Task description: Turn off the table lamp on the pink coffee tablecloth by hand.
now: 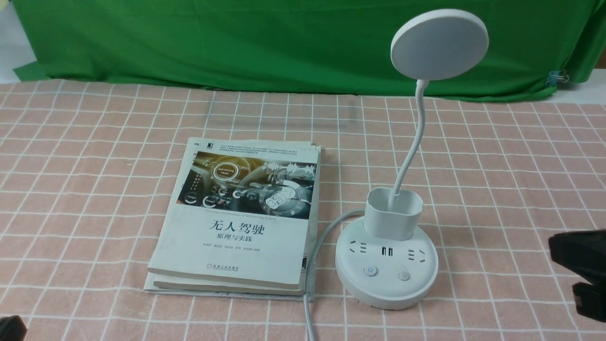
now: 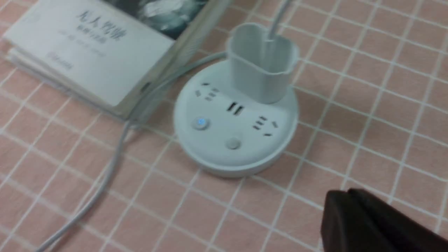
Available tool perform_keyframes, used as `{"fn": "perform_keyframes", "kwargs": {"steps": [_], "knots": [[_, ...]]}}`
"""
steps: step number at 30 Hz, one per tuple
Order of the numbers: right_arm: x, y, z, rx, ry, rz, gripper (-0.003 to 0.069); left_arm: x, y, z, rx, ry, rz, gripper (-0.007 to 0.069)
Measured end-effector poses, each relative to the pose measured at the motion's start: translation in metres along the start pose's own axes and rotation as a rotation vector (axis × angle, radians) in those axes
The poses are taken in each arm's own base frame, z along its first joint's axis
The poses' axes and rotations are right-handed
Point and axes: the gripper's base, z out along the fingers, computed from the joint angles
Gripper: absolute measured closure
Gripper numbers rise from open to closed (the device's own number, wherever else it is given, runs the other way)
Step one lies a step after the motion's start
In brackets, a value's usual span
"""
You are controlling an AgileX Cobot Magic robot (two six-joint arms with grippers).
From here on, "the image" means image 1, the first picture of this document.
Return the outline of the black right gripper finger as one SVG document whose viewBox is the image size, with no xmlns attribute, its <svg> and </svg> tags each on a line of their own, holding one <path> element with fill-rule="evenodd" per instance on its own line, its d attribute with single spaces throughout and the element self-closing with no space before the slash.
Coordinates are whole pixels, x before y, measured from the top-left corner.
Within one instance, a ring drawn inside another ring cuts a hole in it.
<svg viewBox="0 0 606 341">
<path fill-rule="evenodd" d="M 606 232 L 604 230 L 557 233 L 548 238 L 554 263 L 589 283 L 606 280 Z"/>
<path fill-rule="evenodd" d="M 588 319 L 606 322 L 606 287 L 579 282 L 573 285 L 576 312 Z"/>
</svg>

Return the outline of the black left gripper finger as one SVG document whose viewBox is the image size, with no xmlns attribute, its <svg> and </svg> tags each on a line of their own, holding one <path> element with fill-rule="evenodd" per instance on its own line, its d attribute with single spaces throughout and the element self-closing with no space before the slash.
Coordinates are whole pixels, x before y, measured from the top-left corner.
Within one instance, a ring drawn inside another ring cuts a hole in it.
<svg viewBox="0 0 606 341">
<path fill-rule="evenodd" d="M 0 318 L 0 341 L 23 341 L 27 327 L 21 316 L 12 315 Z"/>
</svg>

